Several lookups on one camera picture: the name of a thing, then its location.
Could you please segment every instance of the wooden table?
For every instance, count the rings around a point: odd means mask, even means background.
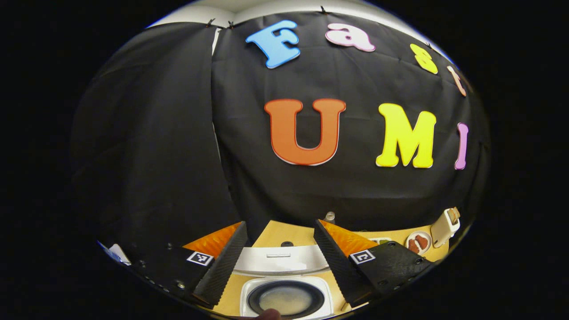
[[[415,231],[425,231],[430,234],[430,225],[424,227],[396,230],[396,231],[377,231],[377,232],[355,232],[358,235],[364,236],[366,238],[377,238],[377,237],[388,237],[393,241],[396,241],[402,245],[405,245],[407,237]],[[278,221],[270,221],[257,241],[253,244],[253,248],[267,248],[267,247],[280,247],[281,243],[285,241],[292,242],[296,247],[302,245],[315,245],[314,240],[314,229],[308,227],[301,227],[298,225],[286,224]],[[423,255],[429,261],[436,261],[442,259],[448,253],[448,242],[439,248],[431,248]],[[334,314],[341,314],[344,312],[351,311],[352,308],[346,304],[344,297],[334,279],[332,271],[326,271],[319,274],[312,274],[313,277],[320,277],[324,279],[330,291],[332,293],[332,303],[334,307]],[[215,313],[220,313],[224,315],[239,316],[239,304],[241,299],[241,288],[243,285],[251,280],[258,277],[242,276],[239,274],[232,274],[229,277],[229,281],[221,300],[217,306],[213,308]]]

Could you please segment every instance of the letter f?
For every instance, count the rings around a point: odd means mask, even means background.
[[[285,46],[285,42],[291,44],[298,43],[298,36],[290,31],[290,28],[296,28],[296,23],[290,20],[283,20],[253,33],[245,39],[245,42],[255,43],[269,58],[266,63],[267,68],[273,69],[300,55],[299,48],[288,48]],[[281,30],[278,36],[275,36],[273,32],[280,29],[284,30]]]

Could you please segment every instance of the orange letter u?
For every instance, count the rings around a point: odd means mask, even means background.
[[[318,99],[312,107],[320,112],[320,144],[307,149],[296,143],[296,114],[302,110],[302,102],[279,99],[265,105],[265,111],[271,116],[273,151],[283,161],[293,165],[317,166],[336,154],[340,113],[346,110],[346,103],[336,99]]]

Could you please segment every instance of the white appliance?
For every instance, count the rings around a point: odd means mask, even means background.
[[[273,307],[283,319],[333,317],[330,287],[322,278],[310,276],[328,270],[317,245],[243,248],[233,273],[258,278],[241,289],[240,315],[256,317]]]

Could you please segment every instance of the small bottle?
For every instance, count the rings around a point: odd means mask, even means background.
[[[329,213],[326,214],[326,217],[324,218],[324,221],[326,222],[330,222],[332,224],[336,224],[336,214],[332,211],[330,211]]]

